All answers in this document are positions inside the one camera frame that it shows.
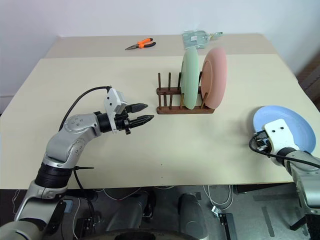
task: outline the white cable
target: white cable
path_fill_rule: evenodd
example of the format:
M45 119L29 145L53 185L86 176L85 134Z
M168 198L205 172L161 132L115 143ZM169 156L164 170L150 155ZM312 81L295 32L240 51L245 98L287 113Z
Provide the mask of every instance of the white cable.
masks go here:
M229 202L230 197L232 195L232 191L231 191L230 185L228 187L229 187L229 193L228 193L228 198L227 198L227 200L225 202L216 202L216 201L212 200L211 195L210 195L210 186L209 185L207 185L208 192L206 191L205 185L203 185L203 190L204 190L206 196L210 199L210 202L212 203L212 205L215 205L215 204L216 205L223 205L223 204L226 204L226 203Z
M94 190L96 193L100 193L100 192L103 192L105 189L102 188L101 190Z
M161 190L167 190L167 189L172 189L174 188L175 186L154 186L155 189L161 189Z
M12 205L13 205L13 210L12 210L12 213L13 213L13 214L17 214L17 212L15 211L15 208L16 208L15 201L16 201L19 193L20 193L20 189L15 190L14 196L13 196L13 198L11 199L11 202L12 202Z
M232 203L234 202L234 186L232 185L232 196L231 196L231 202L228 206L226 206L225 208L220 209L221 211L227 210L228 208L230 208L230 206L232 205Z
M229 187L228 198L226 199L225 202L219 203L219 202L216 202L216 201L213 201L213 200L212 200L211 195L210 195L210 186L208 185L208 194L209 194L209 196L210 196L210 200L211 200L214 204L216 204L216 205L223 205L223 204L228 203L229 200L230 200L230 197L231 197L231 187L230 187L230 185L228 185L228 187Z
M80 205L81 205L81 201L80 201L80 197L78 197L78 201L79 201L79 205L78 205L78 208L76 209L75 211L75 214L73 216L73 221L72 221L72 232L73 232L73 236L75 237L75 239L78 239L76 233L75 233L75 219L76 219L76 215L79 211L79 208L80 208Z
M125 196L125 197L122 197L122 198L114 198L114 197L110 196L108 193L106 193L106 189L103 189L103 192L104 192L104 194L105 194L108 198L110 198L110 199L112 199L112 200L122 201L122 200L125 200L126 198L132 196L133 194L135 194L136 192L138 192L140 189L141 189L141 187L139 187L137 190L133 191L133 192L130 193L129 195L127 195L127 196Z

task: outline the beige table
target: beige table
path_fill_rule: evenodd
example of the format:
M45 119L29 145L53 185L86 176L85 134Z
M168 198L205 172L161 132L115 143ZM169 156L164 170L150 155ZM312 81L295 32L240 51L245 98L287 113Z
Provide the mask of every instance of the beige table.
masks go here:
M145 49L124 49L137 41L152 37L156 45ZM210 41L199 55L206 55L214 47L224 47L226 54L276 54L272 44L261 34L226 34ZM181 35L156 36L86 36L59 37L45 58L92 58L92 57L164 57L183 56L184 43Z
M261 106L281 105L301 114L320 136L320 114L275 53L228 54L225 97L213 114L157 115L157 73L177 84L182 56L65 57L39 61L1 116L1 189L26 189L46 145L70 104L85 90L112 85L129 104L149 107L132 114L154 119L91 141L79 166L85 188L159 185L255 184L291 181L283 167L249 150L252 117ZM72 114L104 111L105 91L84 97ZM320 156L317 144L313 154ZM70 188L77 188L72 177Z

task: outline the pliers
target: pliers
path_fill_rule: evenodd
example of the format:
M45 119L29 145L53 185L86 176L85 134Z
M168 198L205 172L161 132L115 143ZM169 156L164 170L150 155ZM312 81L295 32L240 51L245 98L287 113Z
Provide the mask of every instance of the pliers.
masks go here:
M144 39L144 40L142 40L142 41L138 41L137 44L135 44L135 45L132 45L132 46L127 47L125 50L137 49L137 48L139 48L139 49L150 48L150 47L156 45L156 42L155 42L155 41L152 42L153 40L154 40L154 39L151 38L151 37L146 38L146 39Z

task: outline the metal bracket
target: metal bracket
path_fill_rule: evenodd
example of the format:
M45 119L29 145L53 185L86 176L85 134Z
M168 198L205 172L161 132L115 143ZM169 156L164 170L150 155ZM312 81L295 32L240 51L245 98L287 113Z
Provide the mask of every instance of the metal bracket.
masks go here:
M232 213L219 214L220 223L224 226L227 240L237 240L235 221Z

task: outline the orange pliers handle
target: orange pliers handle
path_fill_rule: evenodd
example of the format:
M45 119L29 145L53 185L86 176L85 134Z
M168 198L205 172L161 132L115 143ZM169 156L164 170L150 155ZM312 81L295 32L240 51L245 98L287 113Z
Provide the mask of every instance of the orange pliers handle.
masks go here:
M138 48L140 48L140 49L150 48L150 47L156 45L156 42L152 42L153 40L154 39L150 37L150 38L146 38L146 39L144 39L142 41L138 41L137 42Z

